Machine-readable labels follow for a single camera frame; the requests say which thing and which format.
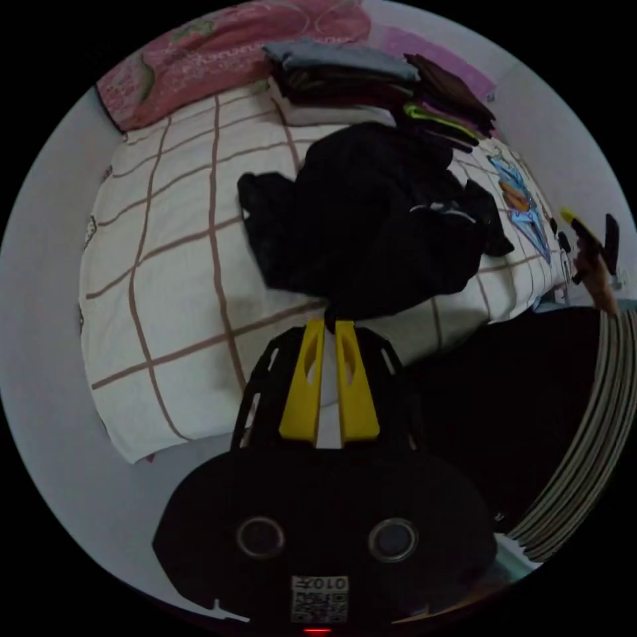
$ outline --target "sticker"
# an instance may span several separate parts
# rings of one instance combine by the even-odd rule
[[[349,590],[350,583],[346,575],[293,575],[291,621],[300,624],[345,623]]]

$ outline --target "blue cartoon character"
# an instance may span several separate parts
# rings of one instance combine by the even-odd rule
[[[550,264],[551,250],[538,212],[538,205],[524,184],[520,171],[503,158],[502,151],[499,149],[496,156],[487,155],[487,157],[498,171],[502,196],[509,208],[507,211],[509,220]]]

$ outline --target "yellow object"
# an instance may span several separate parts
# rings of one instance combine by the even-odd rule
[[[573,221],[577,219],[578,223],[586,228],[591,237],[595,238],[595,233],[570,208],[560,208],[559,213],[568,225],[572,225]]]
[[[336,377],[341,443],[374,440],[380,426],[352,321],[336,322]]]
[[[319,433],[323,342],[324,321],[308,321],[279,426],[282,438],[306,440],[316,446]],[[314,377],[310,381],[309,374],[313,364]]]

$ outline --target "white bedsheet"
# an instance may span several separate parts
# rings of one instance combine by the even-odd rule
[[[240,222],[236,183],[245,172],[294,177],[309,145],[340,128],[288,127],[258,84],[183,108],[129,134],[115,152],[87,231],[80,309],[95,404],[129,462],[231,431],[268,341],[321,314],[318,299],[266,289]],[[504,259],[483,257],[459,294],[364,322],[404,362],[516,316],[563,280],[548,223],[551,264],[509,222],[486,160],[494,147],[519,165],[505,145],[489,140],[471,156],[457,153],[451,170],[493,193],[516,249]],[[328,338],[322,404],[333,406],[332,343]]]

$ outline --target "gray folded shirt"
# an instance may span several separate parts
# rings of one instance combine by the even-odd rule
[[[420,80],[418,69],[377,48],[360,44],[323,44],[307,38],[299,42],[272,42],[263,50],[284,70],[311,66],[347,66],[385,73],[402,80]]]

